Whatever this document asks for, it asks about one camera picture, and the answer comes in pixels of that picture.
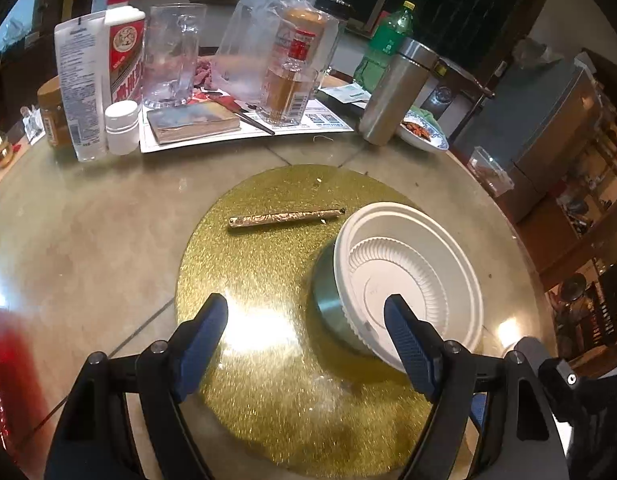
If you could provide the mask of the cream ribbed plastic bowl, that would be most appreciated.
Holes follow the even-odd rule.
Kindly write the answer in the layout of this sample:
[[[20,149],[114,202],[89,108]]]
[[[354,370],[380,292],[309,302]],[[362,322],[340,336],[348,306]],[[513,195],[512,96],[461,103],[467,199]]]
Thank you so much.
[[[333,245],[333,278],[353,342],[400,372],[383,309],[400,295],[444,340],[478,348],[483,299],[465,252],[446,229],[399,203],[362,207],[345,220]]]

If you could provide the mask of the large red glass plate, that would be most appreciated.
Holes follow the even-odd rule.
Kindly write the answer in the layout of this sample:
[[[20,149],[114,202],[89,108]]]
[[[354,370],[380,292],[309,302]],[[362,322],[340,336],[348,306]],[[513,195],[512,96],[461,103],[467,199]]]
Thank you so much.
[[[0,445],[15,463],[17,451],[17,367],[9,312],[0,308]]]

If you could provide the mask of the gold glitter turntable mat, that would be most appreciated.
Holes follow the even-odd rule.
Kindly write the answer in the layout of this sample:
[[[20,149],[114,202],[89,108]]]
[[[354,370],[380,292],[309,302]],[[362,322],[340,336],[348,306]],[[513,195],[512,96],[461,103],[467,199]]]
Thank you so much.
[[[225,193],[191,235],[176,285],[179,321],[213,292],[228,303],[220,347],[186,410],[201,451],[245,452],[244,474],[263,460],[268,476],[376,477],[405,464],[429,413],[403,374],[339,341],[317,312],[313,268],[339,221],[231,233],[229,217],[397,202],[451,228],[461,201],[479,189],[443,157],[370,177],[326,165],[284,166]]]

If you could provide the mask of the gold pen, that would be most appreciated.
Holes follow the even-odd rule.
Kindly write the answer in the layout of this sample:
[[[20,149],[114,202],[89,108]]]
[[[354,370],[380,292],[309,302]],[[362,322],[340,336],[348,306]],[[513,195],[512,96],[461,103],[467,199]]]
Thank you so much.
[[[254,226],[273,226],[273,224],[281,223],[331,220],[342,217],[346,212],[345,208],[337,208],[249,214],[249,216],[230,217],[228,219],[228,226],[231,229],[246,229],[254,228]]]

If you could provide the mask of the small clear plastic box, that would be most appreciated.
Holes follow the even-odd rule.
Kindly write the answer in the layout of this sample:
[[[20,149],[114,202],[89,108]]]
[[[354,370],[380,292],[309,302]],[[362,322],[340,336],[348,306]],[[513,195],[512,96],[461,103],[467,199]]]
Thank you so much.
[[[514,181],[507,172],[482,146],[476,146],[473,149],[467,167],[494,198],[502,196],[515,187]]]

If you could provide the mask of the blue patterned snack dish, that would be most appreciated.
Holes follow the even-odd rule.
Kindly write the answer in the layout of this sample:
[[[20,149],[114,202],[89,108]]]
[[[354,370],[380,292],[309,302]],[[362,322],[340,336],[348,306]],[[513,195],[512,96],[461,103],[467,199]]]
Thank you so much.
[[[416,114],[411,110],[405,115],[397,136],[413,148],[418,150],[440,153],[449,149],[449,141],[446,135],[423,115]]]

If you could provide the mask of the small book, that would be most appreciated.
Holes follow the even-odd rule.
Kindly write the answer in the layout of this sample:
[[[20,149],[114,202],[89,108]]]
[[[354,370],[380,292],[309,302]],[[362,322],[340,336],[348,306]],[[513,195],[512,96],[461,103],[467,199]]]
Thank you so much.
[[[148,110],[156,142],[172,144],[216,136],[240,129],[239,117],[214,101]]]

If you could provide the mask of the small white pill jar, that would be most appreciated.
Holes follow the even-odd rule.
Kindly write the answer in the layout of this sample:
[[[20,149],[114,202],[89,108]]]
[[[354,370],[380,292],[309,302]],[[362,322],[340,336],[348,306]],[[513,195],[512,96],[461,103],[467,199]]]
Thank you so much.
[[[139,144],[139,105],[132,100],[118,101],[104,111],[108,148],[111,154],[124,156]]]

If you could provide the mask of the grey refrigerator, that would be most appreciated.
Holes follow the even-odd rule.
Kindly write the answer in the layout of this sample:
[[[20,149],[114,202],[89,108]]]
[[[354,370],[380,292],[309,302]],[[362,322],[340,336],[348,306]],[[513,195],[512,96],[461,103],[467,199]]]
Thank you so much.
[[[479,146],[499,163],[514,187],[502,201],[519,222],[567,173],[593,138],[601,99],[589,68],[559,60],[534,68],[511,66],[452,148],[468,157]]]

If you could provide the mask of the steel thermos flask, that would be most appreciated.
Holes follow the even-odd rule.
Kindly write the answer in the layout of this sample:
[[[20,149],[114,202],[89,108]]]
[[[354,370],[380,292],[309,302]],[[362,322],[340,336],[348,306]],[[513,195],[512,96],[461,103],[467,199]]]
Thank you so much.
[[[386,145],[438,62],[435,51],[405,38],[391,58],[359,121],[359,133],[370,144]]]

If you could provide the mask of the dark wooden chair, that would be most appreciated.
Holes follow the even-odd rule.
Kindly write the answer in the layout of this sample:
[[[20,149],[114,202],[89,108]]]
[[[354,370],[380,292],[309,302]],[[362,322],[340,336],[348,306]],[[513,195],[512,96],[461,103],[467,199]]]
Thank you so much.
[[[464,116],[458,120],[457,125],[446,136],[447,140],[453,143],[461,130],[466,127],[476,111],[483,105],[483,102],[487,99],[493,99],[495,93],[485,84],[481,84],[468,70],[464,70],[461,66],[449,58],[443,58],[443,56],[438,58],[435,67],[431,70],[431,75],[435,77],[437,84],[420,107],[431,113],[435,120],[441,119],[458,98],[469,103]]]

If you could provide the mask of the green plastic bottle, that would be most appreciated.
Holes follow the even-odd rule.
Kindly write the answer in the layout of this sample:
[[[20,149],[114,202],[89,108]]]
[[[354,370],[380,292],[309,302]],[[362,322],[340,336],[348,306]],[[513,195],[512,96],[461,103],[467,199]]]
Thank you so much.
[[[415,4],[405,0],[401,8],[384,16],[375,29],[371,41],[357,65],[353,79],[365,91],[373,92],[406,37],[413,33]]]

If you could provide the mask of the glass beer mug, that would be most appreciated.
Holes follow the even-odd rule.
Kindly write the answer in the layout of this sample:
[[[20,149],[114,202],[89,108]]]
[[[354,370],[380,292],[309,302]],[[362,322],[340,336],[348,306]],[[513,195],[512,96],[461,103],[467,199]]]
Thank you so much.
[[[201,3],[150,8],[141,84],[142,105],[149,110],[181,106],[191,98],[205,14]]]

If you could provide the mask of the white moutai liquor bottle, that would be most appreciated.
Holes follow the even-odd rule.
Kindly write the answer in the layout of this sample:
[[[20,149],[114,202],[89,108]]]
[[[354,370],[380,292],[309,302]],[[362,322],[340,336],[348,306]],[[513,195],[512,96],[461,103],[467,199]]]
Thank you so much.
[[[107,0],[106,70],[102,78],[103,107],[126,100],[138,102],[144,70],[146,13],[130,0]]]

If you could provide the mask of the clear bottle red cap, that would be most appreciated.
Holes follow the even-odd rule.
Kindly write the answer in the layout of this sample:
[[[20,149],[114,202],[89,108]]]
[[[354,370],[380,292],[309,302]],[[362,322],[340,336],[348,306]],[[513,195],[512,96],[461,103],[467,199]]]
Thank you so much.
[[[60,91],[76,158],[92,162],[107,153],[103,125],[104,12],[72,18],[54,28]]]

